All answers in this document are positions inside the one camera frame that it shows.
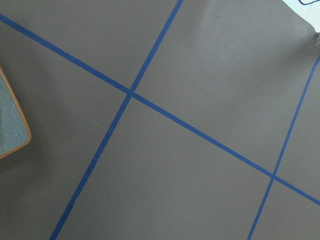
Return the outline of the grey square plate orange rim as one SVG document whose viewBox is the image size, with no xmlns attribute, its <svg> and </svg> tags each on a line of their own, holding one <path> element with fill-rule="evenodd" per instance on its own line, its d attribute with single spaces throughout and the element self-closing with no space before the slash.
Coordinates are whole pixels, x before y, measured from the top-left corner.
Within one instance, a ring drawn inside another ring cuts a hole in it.
<svg viewBox="0 0 320 240">
<path fill-rule="evenodd" d="M 0 71 L 0 157 L 4 158 L 30 143 L 31 131 L 15 93 Z"/>
</svg>

